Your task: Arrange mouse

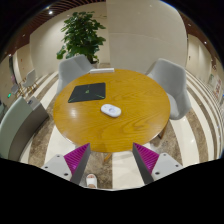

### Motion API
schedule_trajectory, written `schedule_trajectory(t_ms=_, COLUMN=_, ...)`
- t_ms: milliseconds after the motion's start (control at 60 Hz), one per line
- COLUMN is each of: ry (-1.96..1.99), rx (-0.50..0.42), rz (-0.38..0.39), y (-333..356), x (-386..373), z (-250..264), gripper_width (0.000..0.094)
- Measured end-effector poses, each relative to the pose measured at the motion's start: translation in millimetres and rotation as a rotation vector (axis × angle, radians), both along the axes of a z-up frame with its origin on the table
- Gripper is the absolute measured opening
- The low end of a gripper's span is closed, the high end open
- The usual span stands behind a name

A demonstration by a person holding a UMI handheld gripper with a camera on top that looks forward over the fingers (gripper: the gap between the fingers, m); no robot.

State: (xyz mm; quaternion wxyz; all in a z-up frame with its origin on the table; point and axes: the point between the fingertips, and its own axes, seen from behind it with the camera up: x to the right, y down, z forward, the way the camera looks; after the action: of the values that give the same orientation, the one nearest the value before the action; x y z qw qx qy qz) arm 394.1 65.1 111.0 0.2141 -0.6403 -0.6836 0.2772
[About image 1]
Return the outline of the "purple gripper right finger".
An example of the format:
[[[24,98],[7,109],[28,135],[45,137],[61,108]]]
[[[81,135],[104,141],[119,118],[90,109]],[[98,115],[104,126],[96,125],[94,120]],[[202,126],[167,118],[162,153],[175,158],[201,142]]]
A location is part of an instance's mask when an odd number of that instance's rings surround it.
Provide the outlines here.
[[[158,154],[137,143],[133,144],[132,152],[145,185],[183,168],[169,154]]]

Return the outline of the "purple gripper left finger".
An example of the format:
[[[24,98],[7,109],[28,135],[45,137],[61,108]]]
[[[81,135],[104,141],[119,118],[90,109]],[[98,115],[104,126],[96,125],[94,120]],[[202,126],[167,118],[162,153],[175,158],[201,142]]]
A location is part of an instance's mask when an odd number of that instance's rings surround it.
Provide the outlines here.
[[[42,169],[79,185],[90,153],[90,144],[87,143],[66,155],[56,154]]]

